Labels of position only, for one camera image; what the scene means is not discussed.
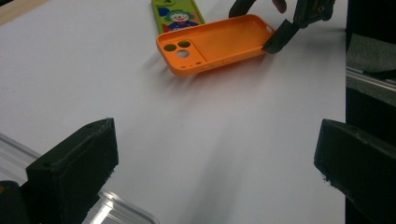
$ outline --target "white surface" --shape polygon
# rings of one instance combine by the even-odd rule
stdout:
[[[196,0],[207,22],[233,0]],[[291,20],[270,0],[250,13]],[[0,27],[0,133],[45,153],[112,117],[107,189],[175,223],[344,223],[313,165],[322,119],[345,119],[347,1],[277,55],[191,78],[156,50],[148,0],[50,0]]]

